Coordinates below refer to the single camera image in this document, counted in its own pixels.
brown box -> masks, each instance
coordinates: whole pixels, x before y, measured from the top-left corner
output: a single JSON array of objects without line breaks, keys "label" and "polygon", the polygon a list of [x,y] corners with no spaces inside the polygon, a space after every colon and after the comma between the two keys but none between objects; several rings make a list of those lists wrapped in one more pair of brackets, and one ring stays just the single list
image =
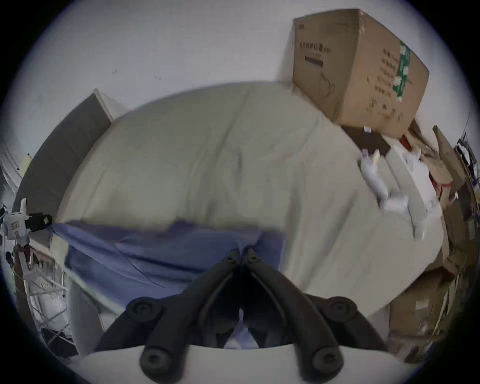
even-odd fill
[{"label": "brown box", "polygon": [[450,258],[450,245],[448,244],[448,233],[445,224],[445,220],[442,219],[442,228],[444,229],[444,241],[442,247],[440,248],[437,258],[427,266],[425,271],[431,271],[437,268],[443,268],[446,272],[450,273],[452,276],[458,275],[458,266]]},{"label": "brown box", "polygon": [[337,124],[400,138],[428,76],[403,42],[358,9],[295,20],[293,82]]},{"label": "brown box", "polygon": [[441,268],[421,275],[390,303],[390,330],[402,336],[430,336],[444,309],[449,285]]},{"label": "brown box", "polygon": [[450,242],[456,249],[465,251],[465,246],[469,242],[468,225],[463,219],[460,202],[450,204],[444,210],[444,218]]},{"label": "brown box", "polygon": [[465,184],[465,181],[467,180],[467,174],[460,163],[461,160],[458,158],[454,149],[451,147],[448,140],[436,125],[433,127],[433,133],[435,133],[435,136],[437,137],[438,154],[445,163],[445,166],[447,167],[450,176],[453,179],[452,190],[450,192],[453,194],[457,192],[463,184]]}]

